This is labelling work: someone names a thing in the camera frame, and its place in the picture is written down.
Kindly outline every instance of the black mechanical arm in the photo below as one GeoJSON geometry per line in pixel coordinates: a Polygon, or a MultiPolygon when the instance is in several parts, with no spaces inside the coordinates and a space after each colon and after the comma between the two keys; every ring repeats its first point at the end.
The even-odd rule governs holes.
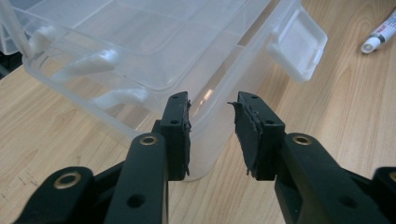
{"type": "Polygon", "coordinates": [[[16,223],[167,223],[168,180],[189,173],[190,102],[171,96],[151,133],[137,136],[124,162],[93,176],[86,167],[50,175],[16,223]]]}
{"type": "Polygon", "coordinates": [[[396,223],[396,167],[369,180],[341,168],[314,137],[285,134],[258,96],[239,92],[232,105],[247,173],[275,180],[287,223],[396,223]]]}
{"type": "MultiPolygon", "coordinates": [[[[356,175],[312,136],[285,134],[258,96],[239,92],[232,105],[247,173],[275,180],[287,223],[396,223],[396,167],[377,169],[372,180],[356,175]]],[[[99,175],[85,167],[55,172],[16,223],[167,223],[168,180],[189,173],[189,108],[186,92],[171,96],[152,132],[137,136],[125,161],[99,175]]]]}

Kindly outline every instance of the plastic bin handle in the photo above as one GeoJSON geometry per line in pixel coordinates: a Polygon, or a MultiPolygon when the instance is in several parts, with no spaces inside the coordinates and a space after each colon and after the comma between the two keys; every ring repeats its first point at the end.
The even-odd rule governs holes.
{"type": "Polygon", "coordinates": [[[267,45],[274,60],[298,82],[309,80],[327,42],[327,36],[303,7],[298,7],[283,30],[267,45]]]}
{"type": "Polygon", "coordinates": [[[28,58],[32,57],[33,52],[29,42],[8,0],[0,0],[0,22],[6,27],[18,51],[28,58]]]}

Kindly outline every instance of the pen cap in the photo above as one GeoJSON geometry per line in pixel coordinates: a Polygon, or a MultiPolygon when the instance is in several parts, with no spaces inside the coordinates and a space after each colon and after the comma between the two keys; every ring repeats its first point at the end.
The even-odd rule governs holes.
{"type": "Polygon", "coordinates": [[[370,37],[362,46],[361,51],[363,53],[371,53],[373,50],[378,49],[381,45],[381,41],[377,37],[370,37]]]}

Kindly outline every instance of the wooden table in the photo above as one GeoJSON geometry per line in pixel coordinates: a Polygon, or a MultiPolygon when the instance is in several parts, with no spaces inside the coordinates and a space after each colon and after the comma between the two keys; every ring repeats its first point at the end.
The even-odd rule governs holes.
{"type": "MultiPolygon", "coordinates": [[[[396,165],[396,43],[368,55],[360,47],[396,7],[392,0],[304,0],[329,37],[312,80],[297,84],[275,66],[258,94],[287,124],[315,136],[343,167],[371,177],[396,165]]],[[[89,115],[23,68],[0,82],[0,223],[15,220],[54,171],[122,161],[127,147],[89,115]]],[[[282,223],[273,182],[246,176],[232,136],[214,169],[170,184],[171,223],[282,223]]]]}

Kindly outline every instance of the screw hole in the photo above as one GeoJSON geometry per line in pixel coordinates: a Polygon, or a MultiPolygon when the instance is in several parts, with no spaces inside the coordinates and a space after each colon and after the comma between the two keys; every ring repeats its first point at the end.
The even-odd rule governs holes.
{"type": "Polygon", "coordinates": [[[128,199],[128,206],[131,208],[138,208],[145,203],[145,196],[141,194],[134,194],[128,199]]]}
{"type": "Polygon", "coordinates": [[[72,183],[75,180],[76,180],[75,175],[67,175],[64,178],[60,179],[60,183],[65,185],[65,184],[72,183]]]}
{"type": "Polygon", "coordinates": [[[311,145],[312,141],[304,136],[294,136],[293,141],[299,145],[311,145]]]}
{"type": "Polygon", "coordinates": [[[356,208],[358,204],[351,197],[341,196],[338,201],[346,207],[356,208]]]}
{"type": "Polygon", "coordinates": [[[146,136],[140,139],[140,144],[144,146],[151,146],[158,142],[158,139],[154,136],[146,136]]]}

